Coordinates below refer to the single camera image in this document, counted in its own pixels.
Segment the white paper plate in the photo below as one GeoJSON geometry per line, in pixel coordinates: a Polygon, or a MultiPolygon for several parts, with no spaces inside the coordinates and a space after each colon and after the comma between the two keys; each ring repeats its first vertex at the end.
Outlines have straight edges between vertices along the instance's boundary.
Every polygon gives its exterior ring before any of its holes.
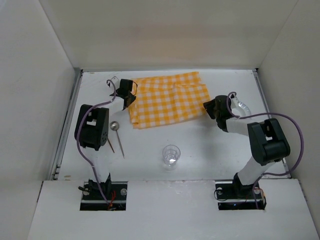
{"type": "Polygon", "coordinates": [[[241,101],[238,101],[236,109],[239,111],[241,117],[248,117],[252,115],[249,107],[241,101]]]}

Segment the yellow white checkered cloth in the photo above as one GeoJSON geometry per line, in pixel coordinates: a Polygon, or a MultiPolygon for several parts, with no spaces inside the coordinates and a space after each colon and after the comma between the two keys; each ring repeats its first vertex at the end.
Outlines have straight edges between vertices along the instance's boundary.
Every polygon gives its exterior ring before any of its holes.
{"type": "Polygon", "coordinates": [[[128,107],[135,129],[178,124],[202,116],[211,100],[197,71],[168,76],[135,78],[136,100],[128,107]]]}

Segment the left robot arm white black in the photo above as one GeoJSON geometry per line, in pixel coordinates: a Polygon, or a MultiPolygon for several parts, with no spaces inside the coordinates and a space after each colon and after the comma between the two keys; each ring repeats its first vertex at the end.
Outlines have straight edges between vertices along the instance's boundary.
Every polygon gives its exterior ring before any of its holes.
{"type": "Polygon", "coordinates": [[[106,81],[112,89],[111,99],[95,105],[83,104],[80,107],[74,131],[79,154],[89,163],[102,198],[107,202],[108,193],[102,188],[96,165],[82,151],[91,148],[98,151],[109,139],[110,117],[124,111],[136,100],[138,84],[130,79],[112,77],[106,81]]]}

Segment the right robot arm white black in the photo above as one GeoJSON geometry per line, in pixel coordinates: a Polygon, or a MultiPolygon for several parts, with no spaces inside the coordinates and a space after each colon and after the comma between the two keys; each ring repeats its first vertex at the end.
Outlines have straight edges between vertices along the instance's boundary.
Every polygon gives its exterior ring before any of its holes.
{"type": "Polygon", "coordinates": [[[249,139],[251,157],[232,180],[232,193],[238,199],[245,198],[263,173],[291,153],[280,123],[275,118],[253,121],[251,111],[235,94],[218,95],[203,107],[222,131],[249,139]]]}

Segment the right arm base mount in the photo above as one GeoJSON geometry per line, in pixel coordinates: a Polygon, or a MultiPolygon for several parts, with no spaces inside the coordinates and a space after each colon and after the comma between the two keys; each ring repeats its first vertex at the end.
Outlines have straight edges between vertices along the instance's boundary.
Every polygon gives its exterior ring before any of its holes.
{"type": "Polygon", "coordinates": [[[249,187],[244,193],[236,193],[231,181],[218,181],[213,192],[220,211],[265,210],[267,200],[259,185],[249,187]]]}

